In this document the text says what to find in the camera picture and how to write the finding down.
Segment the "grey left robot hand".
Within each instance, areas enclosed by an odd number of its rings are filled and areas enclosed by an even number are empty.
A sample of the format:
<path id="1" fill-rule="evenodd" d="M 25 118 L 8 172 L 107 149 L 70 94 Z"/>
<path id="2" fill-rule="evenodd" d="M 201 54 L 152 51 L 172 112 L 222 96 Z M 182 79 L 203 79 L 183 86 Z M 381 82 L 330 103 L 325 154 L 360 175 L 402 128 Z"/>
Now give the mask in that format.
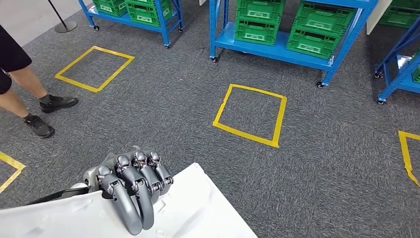
<path id="1" fill-rule="evenodd" d="M 89 192 L 101 191 L 111 200 L 128 232 L 138 235 L 154 225 L 153 205 L 174 183 L 173 176 L 162 164 L 155 150 L 109 153 L 97 166 L 83 175 Z"/>

